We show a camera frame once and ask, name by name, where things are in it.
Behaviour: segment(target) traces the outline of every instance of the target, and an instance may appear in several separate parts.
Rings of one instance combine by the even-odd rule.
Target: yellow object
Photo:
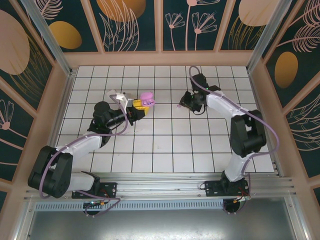
[[[65,21],[55,21],[49,26],[60,47],[76,49],[81,46],[82,38],[78,30]]]
[[[239,17],[247,26],[259,27],[269,22],[279,0],[241,0]]]
[[[274,77],[276,84],[285,89],[292,84],[298,72],[298,59],[292,52],[282,53],[275,64]]]
[[[144,110],[144,115],[147,116],[149,112],[148,106],[142,106],[142,101],[140,99],[133,100],[133,107],[137,110]]]
[[[0,69],[11,75],[21,74],[29,63],[28,35],[10,14],[0,10]]]
[[[116,22],[128,22],[131,19],[127,16],[130,10],[136,18],[139,18],[146,9],[146,0],[96,0],[96,2],[101,11]]]

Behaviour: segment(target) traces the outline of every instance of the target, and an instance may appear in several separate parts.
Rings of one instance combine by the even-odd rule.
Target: metal base plate
[[[241,196],[241,188],[245,193],[249,194],[248,182],[246,180],[241,180],[233,183],[234,186],[232,190],[225,192],[221,181],[205,181],[205,194],[207,197],[225,197],[225,196]]]
[[[102,182],[100,184],[100,188],[102,189],[97,196],[102,198],[107,198],[106,193],[108,194],[109,198],[115,198],[117,193],[117,183],[116,182]],[[83,195],[82,193],[79,193],[77,191],[72,192],[71,197],[73,199],[92,199],[93,197]]]

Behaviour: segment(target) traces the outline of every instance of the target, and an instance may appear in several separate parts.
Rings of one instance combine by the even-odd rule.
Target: pink toy
[[[144,107],[152,107],[156,104],[154,100],[154,94],[152,92],[141,93],[140,99],[142,101],[142,106]]]

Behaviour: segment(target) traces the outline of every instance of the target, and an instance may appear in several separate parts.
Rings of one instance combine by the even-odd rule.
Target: pink object
[[[142,106],[144,107],[152,107],[156,104],[154,94],[152,92],[141,93],[140,99],[142,101]]]

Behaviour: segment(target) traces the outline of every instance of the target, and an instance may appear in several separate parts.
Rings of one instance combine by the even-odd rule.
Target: white grid floor
[[[217,85],[241,106],[256,109],[245,67],[201,66],[209,86]],[[94,106],[114,89],[138,97],[153,92],[156,105],[149,114],[113,136],[106,146],[73,162],[75,171],[94,173],[220,173],[231,157],[226,120],[215,110],[197,116],[177,107],[191,90],[188,66],[80,66],[58,138],[64,145],[88,129]],[[124,124],[116,130],[123,129]],[[273,172],[270,157],[254,159],[247,172]]]

